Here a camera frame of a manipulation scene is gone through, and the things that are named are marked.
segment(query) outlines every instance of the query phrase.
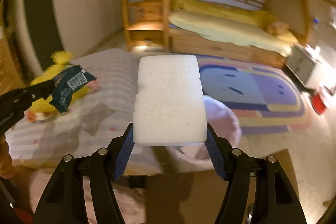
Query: mattress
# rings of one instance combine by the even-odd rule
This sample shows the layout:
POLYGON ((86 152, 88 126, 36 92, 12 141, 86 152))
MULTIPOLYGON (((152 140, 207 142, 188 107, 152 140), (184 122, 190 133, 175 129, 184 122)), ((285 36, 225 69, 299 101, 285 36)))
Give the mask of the mattress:
POLYGON ((238 46, 255 46, 277 52, 283 57, 292 53, 292 43, 274 37, 256 26, 235 20, 178 10, 170 14, 169 21, 208 40, 231 42, 238 46))

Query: rug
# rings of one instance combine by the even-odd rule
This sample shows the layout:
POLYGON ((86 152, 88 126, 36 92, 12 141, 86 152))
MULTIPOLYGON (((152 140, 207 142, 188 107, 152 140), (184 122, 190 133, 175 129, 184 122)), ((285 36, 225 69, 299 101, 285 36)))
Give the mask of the rug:
POLYGON ((196 57, 203 93, 233 110, 244 135, 309 127, 307 102, 282 70, 227 58, 196 57))

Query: hand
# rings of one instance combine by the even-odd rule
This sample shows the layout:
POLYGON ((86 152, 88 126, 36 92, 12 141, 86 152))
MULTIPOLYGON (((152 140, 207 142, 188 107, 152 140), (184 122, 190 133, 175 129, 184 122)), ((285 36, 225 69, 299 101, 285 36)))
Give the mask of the hand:
POLYGON ((0 177, 11 179, 14 176, 12 158, 8 153, 9 147, 5 135, 0 137, 0 177))

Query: wooden ladder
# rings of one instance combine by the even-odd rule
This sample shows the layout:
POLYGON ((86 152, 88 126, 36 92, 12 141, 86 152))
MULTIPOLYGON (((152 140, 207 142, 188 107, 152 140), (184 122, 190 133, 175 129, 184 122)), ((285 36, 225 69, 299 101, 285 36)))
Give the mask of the wooden ladder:
POLYGON ((168 46, 168 15, 170 0, 121 0, 127 49, 137 46, 168 46))

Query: metal screw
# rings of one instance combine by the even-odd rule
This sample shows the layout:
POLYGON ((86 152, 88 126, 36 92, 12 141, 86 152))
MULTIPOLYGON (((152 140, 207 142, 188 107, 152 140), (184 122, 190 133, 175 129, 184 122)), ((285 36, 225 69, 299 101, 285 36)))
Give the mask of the metal screw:
POLYGON ((98 154, 99 155, 105 155, 107 153, 107 149, 106 148, 100 148, 99 150, 98 150, 98 154))
POLYGON ((233 153, 233 155, 236 155, 236 156, 240 156, 242 154, 242 152, 239 149, 237 149, 237 148, 235 148, 234 150, 232 150, 232 153, 233 153))
POLYGON ((275 163, 277 161, 277 159, 273 156, 269 156, 268 161, 270 161, 271 163, 275 163))
POLYGON ((66 155, 66 156, 64 156, 64 158, 63 158, 63 160, 65 161, 65 162, 68 162, 68 161, 70 161, 72 159, 72 156, 71 155, 66 155))

